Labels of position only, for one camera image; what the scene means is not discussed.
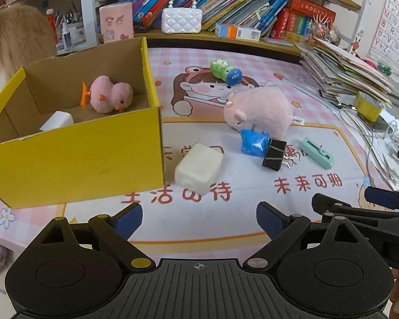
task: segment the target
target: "desk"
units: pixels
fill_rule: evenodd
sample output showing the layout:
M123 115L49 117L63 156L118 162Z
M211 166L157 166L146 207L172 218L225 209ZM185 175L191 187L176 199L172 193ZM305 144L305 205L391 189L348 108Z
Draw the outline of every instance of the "desk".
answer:
M260 201L271 203L287 215L301 213L312 220L319 220L311 209L311 198L318 192L356 207L373 207L363 198L365 152L331 110L290 85L317 85L299 65L204 49L155 48L149 55L162 104L170 185L143 193L32 209L10 210L0 202L1 244L22 250L55 216L64 215L73 223L81 223L99 213L114 215L139 201L144 219L131 242L156 261L161 257L189 257L239 258L242 262L268 242L255 218ZM240 68L244 84L228 88L212 80L205 68L216 58L227 58ZM283 167L275 172L262 168L260 158L240 152L239 133L222 118L224 98L233 89L261 85L277 85L292 102L294 114L305 120L304 126L289 128L287 153L298 157L298 145L308 136L334 157L330 171L303 156L292 169ZM175 166L196 142L225 154L216 184L203 197L173 183ZM387 188L375 167L370 168L375 184Z

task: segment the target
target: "plush toy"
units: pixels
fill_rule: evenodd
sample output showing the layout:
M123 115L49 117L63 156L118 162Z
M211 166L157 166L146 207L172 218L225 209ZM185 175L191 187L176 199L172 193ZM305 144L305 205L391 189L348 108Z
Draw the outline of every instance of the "plush toy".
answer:
M106 75L98 76L87 90L83 83L81 97L81 107L86 109L87 99L90 98L90 104L98 113L106 114L116 110L124 113L133 100L133 90L129 84L113 84Z
M293 107L278 89L254 87L229 93L223 116L238 131L263 131L271 138L284 140L293 120Z
M213 76L223 80L230 86L239 84L243 79L241 70L234 66L229 66L228 60L213 60L210 63L210 71Z

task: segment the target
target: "blue plastic packet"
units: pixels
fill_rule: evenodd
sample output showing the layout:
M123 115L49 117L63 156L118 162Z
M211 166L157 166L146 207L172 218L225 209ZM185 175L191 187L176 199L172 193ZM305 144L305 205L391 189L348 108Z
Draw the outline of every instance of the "blue plastic packet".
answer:
M249 130L241 131L241 151L250 156L264 158L269 145L269 136L265 133L257 133Z

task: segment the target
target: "white quilted handbag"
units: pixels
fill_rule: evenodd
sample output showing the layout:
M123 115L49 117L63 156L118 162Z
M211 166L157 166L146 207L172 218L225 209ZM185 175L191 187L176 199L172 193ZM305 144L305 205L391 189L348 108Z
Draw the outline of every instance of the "white quilted handbag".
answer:
M161 16L161 31L164 33L198 33L201 31L202 11L197 9L197 0L192 0L191 8L174 7L168 2Z

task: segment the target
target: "white foam block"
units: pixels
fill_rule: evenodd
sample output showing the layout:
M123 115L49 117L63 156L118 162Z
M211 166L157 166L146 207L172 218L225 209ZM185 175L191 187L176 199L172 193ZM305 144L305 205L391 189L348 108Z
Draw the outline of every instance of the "white foam block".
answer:
M71 114L64 111L56 111L49 120L40 127L40 131L46 132L55 128L70 126L71 124L74 124Z
M196 194L208 193L223 162L223 153L196 143L177 165L175 182Z

